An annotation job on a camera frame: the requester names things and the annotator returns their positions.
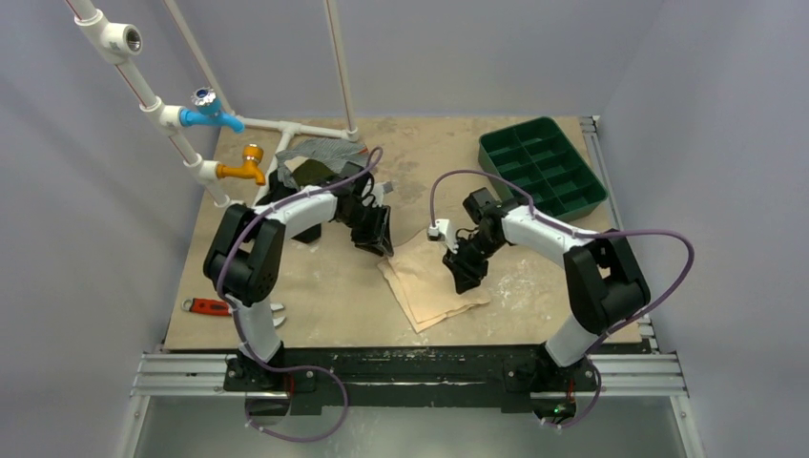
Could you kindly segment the beige underwear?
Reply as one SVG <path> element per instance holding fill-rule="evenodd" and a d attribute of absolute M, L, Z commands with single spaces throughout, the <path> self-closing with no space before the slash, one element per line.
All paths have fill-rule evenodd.
<path fill-rule="evenodd" d="M 459 294 L 443 265 L 446 247 L 422 228 L 377 264 L 412 330 L 419 334 L 443 320 L 491 302 L 482 287 Z"/>

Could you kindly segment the dark green underwear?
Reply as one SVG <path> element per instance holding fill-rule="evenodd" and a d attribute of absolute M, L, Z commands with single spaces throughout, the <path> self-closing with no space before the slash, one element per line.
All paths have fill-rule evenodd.
<path fill-rule="evenodd" d="M 326 187 L 345 178 L 341 172 L 335 172 L 322 162 L 308 158 L 292 173 L 291 177 L 299 189 L 309 186 Z"/>

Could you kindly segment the striped grey underwear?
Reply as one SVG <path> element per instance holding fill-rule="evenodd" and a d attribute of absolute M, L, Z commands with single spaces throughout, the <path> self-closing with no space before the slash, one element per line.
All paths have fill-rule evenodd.
<path fill-rule="evenodd" d="M 309 138 L 275 154 L 279 177 L 288 187 L 299 190 L 291 173 L 306 159 L 316 159 L 335 172 L 347 163 L 363 167 L 368 161 L 368 149 L 361 143 L 336 138 Z"/>

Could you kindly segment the green compartment tray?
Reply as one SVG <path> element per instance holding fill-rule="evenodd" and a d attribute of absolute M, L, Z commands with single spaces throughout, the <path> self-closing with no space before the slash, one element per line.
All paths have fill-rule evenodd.
<path fill-rule="evenodd" d="M 608 191 L 588 162 L 550 117 L 538 117 L 479 137 L 481 169 L 499 176 L 492 184 L 507 200 L 519 187 L 546 215 L 565 222 L 590 215 Z"/>

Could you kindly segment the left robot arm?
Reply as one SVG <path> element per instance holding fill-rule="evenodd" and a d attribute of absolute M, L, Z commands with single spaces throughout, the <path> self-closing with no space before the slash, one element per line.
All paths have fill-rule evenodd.
<path fill-rule="evenodd" d="M 290 367 L 273 325 L 271 293 L 280 278 L 284 244 L 327 222 L 349 230 L 351 243 L 379 257 L 394 253 L 392 209 L 370 167 L 348 163 L 343 170 L 297 193 L 256 208 L 234 204 L 219 224 L 203 273 L 228 304 L 239 336 L 247 377 L 259 389 L 281 384 Z"/>

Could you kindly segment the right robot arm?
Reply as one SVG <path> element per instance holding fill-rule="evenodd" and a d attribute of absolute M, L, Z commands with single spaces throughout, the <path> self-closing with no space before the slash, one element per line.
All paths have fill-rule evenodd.
<path fill-rule="evenodd" d="M 506 245 L 531 249 L 565 274 L 570 315 L 542 347 L 535 366 L 538 381 L 557 388 L 596 341 L 651 301 L 649 286 L 624 237 L 601 234 L 549 218 L 528 198 L 496 199 L 486 188 L 470 193 L 463 206 L 474 227 L 460 237 L 448 219 L 435 219 L 429 239 L 443 242 L 443 264 L 456 293 L 480 286 L 489 259 Z"/>

